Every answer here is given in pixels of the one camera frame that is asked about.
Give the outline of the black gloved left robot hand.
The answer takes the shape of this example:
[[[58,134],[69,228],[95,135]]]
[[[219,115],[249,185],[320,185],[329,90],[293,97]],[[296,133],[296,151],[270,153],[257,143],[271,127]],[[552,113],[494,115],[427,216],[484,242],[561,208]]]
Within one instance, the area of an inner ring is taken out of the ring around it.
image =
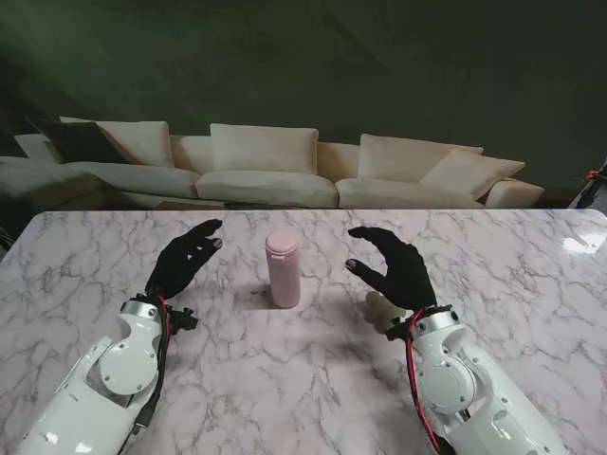
[[[221,239],[212,238],[222,224],[219,219],[207,220],[174,238],[160,252],[146,283],[145,294],[169,300],[186,289],[198,271],[222,247]]]

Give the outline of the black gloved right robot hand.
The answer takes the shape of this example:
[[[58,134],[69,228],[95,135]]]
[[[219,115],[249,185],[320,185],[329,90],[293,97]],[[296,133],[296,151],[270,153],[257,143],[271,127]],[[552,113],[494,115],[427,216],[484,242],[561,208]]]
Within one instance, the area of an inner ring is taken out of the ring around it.
[[[381,227],[353,227],[348,233],[374,245],[387,265],[382,275],[361,261],[348,259],[345,266],[351,273],[397,307],[416,312],[437,305],[427,267],[415,246]]]

